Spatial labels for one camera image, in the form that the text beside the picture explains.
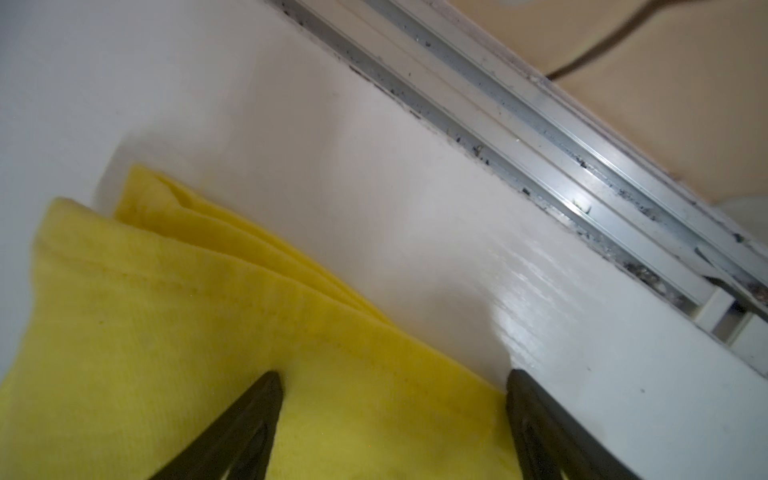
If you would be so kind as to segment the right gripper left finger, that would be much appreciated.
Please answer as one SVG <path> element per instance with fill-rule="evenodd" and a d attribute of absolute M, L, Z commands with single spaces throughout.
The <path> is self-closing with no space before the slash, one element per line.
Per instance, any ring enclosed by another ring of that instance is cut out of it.
<path fill-rule="evenodd" d="M 155 479 L 263 479 L 284 398 L 280 375 L 252 384 Z"/>

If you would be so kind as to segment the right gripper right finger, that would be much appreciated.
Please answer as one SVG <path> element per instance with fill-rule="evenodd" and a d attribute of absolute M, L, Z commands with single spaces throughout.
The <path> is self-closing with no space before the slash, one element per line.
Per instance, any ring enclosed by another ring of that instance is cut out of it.
<path fill-rule="evenodd" d="M 636 479 L 529 373 L 513 369 L 506 412 L 525 479 Z"/>

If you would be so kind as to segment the yellow trousers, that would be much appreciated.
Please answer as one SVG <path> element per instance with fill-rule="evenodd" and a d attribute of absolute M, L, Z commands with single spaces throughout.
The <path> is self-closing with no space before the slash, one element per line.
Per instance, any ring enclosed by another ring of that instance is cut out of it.
<path fill-rule="evenodd" d="M 5 479 L 147 479 L 264 374 L 270 479 L 517 479 L 503 393 L 268 231 L 151 170 L 54 200 L 1 386 Z"/>

